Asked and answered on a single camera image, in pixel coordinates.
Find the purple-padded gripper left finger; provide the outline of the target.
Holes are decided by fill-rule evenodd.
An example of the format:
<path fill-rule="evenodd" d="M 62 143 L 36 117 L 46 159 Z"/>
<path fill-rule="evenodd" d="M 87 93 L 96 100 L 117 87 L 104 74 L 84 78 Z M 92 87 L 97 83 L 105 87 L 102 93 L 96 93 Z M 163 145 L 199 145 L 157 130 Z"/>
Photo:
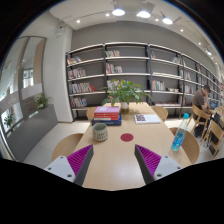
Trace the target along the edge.
<path fill-rule="evenodd" d="M 93 154 L 93 146 L 88 145 L 68 157 L 58 156 L 45 171 L 82 186 Z"/>

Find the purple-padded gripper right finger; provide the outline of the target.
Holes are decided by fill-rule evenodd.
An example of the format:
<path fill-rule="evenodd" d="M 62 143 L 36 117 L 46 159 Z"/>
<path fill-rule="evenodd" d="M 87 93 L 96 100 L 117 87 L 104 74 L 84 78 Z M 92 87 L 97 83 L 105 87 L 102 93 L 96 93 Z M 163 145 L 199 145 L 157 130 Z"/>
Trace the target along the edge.
<path fill-rule="evenodd" d="M 181 165 L 168 155 L 160 156 L 140 145 L 135 145 L 135 156 L 146 184 L 182 169 Z"/>

